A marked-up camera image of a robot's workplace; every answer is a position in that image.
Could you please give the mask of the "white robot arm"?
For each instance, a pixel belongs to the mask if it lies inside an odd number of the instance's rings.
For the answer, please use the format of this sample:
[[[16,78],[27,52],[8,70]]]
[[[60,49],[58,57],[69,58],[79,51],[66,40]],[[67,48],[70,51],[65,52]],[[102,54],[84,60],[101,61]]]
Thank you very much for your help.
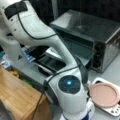
[[[95,107],[85,89],[87,69],[61,37],[39,18],[29,0],[0,0],[0,13],[20,44],[39,47],[41,54],[52,47],[62,58],[65,66],[43,83],[48,99],[62,109],[59,120],[91,120]]]

